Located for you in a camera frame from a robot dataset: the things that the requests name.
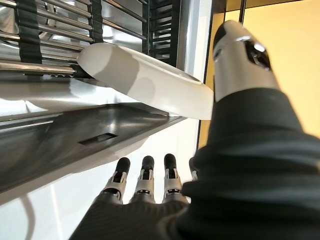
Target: white surface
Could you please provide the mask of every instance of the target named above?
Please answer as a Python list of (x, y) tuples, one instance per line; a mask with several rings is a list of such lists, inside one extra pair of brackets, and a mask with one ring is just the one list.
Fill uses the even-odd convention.
[(98, 81), (139, 102), (187, 118), (211, 119), (212, 90), (169, 64), (106, 42), (86, 47), (77, 62)]
[[(195, 119), (187, 119), (168, 127), (149, 137), (141, 148), (127, 156), (131, 167), (124, 203), (128, 203), (134, 193), (142, 159), (146, 155), (153, 156), (155, 161), (154, 198), (157, 203), (161, 203), (164, 192), (165, 154), (175, 155), (181, 181), (191, 180), (189, 159), (196, 150), (198, 124)], [(74, 173), (1, 205), (0, 240), (68, 239), (116, 165), (117, 161), (114, 161)]]

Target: stainless steel panel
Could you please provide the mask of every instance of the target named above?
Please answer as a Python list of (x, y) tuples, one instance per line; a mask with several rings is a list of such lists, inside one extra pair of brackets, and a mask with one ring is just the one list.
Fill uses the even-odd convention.
[[(114, 104), (1, 122), (0, 193), (182, 119)], [(79, 143), (108, 133), (115, 137), (90, 145)]]

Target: robotic finger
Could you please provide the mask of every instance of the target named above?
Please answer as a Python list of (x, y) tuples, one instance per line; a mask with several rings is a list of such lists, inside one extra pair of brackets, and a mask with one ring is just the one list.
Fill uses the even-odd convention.
[(190, 168), (190, 172), (191, 172), (191, 176), (192, 176), (192, 181), (196, 181), (198, 180), (198, 174), (199, 171), (196, 169), (195, 165), (194, 165), (194, 158), (190, 158), (189, 160), (189, 168)]
[(152, 156), (145, 156), (143, 158), (140, 175), (130, 203), (138, 201), (153, 204), (156, 203), (154, 199), (154, 165), (155, 160)]
[(115, 168), (112, 177), (101, 191), (108, 196), (111, 203), (123, 204), (122, 198), (125, 193), (127, 176), (130, 169), (130, 160), (126, 157), (121, 158)]
[(187, 199), (182, 195), (182, 184), (177, 171), (176, 158), (171, 153), (164, 156), (164, 194), (162, 203), (170, 201), (180, 201), (187, 203)]

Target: black sleeve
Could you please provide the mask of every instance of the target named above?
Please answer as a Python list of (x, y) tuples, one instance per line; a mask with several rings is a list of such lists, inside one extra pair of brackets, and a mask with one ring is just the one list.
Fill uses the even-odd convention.
[(319, 240), (320, 141), (303, 132), (281, 91), (253, 88), (214, 104), (189, 208), (176, 239)]

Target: black fingertip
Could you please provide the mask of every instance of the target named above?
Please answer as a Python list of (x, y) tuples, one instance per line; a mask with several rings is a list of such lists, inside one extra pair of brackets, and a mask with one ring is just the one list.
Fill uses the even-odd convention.
[(142, 160), (142, 169), (153, 170), (155, 166), (155, 160), (152, 156), (145, 156)]
[(195, 165), (194, 165), (194, 158), (190, 158), (190, 161), (189, 161), (189, 168), (190, 168), (190, 171), (193, 172), (193, 171), (196, 171), (196, 168), (195, 168)]
[(164, 156), (164, 169), (176, 169), (177, 163), (176, 163), (176, 157), (168, 153)]
[(118, 163), (116, 164), (115, 170), (118, 173), (123, 173), (125, 172), (128, 174), (130, 169), (130, 160), (127, 157), (122, 157), (119, 159)]

